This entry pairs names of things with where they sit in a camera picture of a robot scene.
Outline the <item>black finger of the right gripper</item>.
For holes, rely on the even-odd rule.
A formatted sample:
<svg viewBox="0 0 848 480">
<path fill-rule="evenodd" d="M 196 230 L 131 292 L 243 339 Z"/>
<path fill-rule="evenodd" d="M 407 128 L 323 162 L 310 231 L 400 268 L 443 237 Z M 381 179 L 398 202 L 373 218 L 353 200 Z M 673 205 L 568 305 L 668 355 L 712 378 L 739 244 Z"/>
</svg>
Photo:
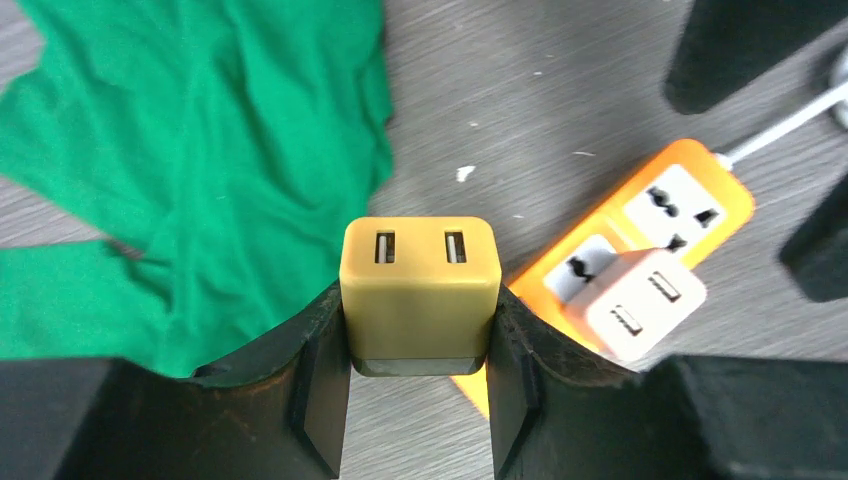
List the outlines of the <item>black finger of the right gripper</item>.
<svg viewBox="0 0 848 480">
<path fill-rule="evenodd" d="M 847 298 L 847 176 L 790 236 L 778 258 L 811 301 Z"/>
<path fill-rule="evenodd" d="M 847 18 L 843 0 L 697 0 L 663 93 L 683 115 L 704 113 Z"/>
</svg>

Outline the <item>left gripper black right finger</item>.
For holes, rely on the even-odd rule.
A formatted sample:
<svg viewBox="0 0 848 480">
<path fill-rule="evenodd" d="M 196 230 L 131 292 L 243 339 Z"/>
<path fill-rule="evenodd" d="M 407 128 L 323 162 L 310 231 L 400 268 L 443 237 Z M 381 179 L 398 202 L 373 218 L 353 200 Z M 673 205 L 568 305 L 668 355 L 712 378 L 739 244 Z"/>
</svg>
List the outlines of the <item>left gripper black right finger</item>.
<svg viewBox="0 0 848 480">
<path fill-rule="evenodd" d="M 843 363 L 673 355 L 623 368 L 501 289 L 486 362 L 499 479 L 843 479 Z"/>
</svg>

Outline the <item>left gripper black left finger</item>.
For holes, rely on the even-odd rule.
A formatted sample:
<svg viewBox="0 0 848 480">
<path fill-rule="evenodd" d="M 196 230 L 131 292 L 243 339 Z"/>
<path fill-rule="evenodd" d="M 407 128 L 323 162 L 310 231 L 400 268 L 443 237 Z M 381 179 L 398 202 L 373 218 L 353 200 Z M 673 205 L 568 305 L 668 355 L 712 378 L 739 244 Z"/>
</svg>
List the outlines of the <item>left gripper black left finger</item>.
<svg viewBox="0 0 848 480">
<path fill-rule="evenodd" d="M 335 479 L 351 361 L 341 291 L 172 378 L 121 358 L 5 361 L 5 479 Z"/>
</svg>

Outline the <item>pink plug adapter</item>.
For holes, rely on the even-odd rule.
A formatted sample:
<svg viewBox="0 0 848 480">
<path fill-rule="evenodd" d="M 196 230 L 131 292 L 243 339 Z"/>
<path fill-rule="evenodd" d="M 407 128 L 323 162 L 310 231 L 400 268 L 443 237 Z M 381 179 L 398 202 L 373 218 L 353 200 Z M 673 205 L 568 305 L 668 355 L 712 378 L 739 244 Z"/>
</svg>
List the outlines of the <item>pink plug adapter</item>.
<svg viewBox="0 0 848 480">
<path fill-rule="evenodd" d="M 616 359 L 641 359 L 695 312 L 706 285 L 666 249 L 625 252 L 565 303 L 583 338 Z"/>
</svg>

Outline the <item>orange power strip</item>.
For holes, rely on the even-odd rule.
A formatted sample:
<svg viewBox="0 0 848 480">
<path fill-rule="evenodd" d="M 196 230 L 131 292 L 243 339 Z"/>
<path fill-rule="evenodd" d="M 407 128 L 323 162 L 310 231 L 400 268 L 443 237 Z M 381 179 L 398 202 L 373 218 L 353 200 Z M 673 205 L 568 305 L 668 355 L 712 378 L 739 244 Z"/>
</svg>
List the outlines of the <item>orange power strip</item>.
<svg viewBox="0 0 848 480">
<path fill-rule="evenodd" d="M 594 352 L 602 340 L 565 304 L 617 255 L 665 248 L 693 268 L 752 217 L 755 200 L 732 164 L 692 139 L 640 165 L 507 286 L 538 317 Z"/>
</svg>

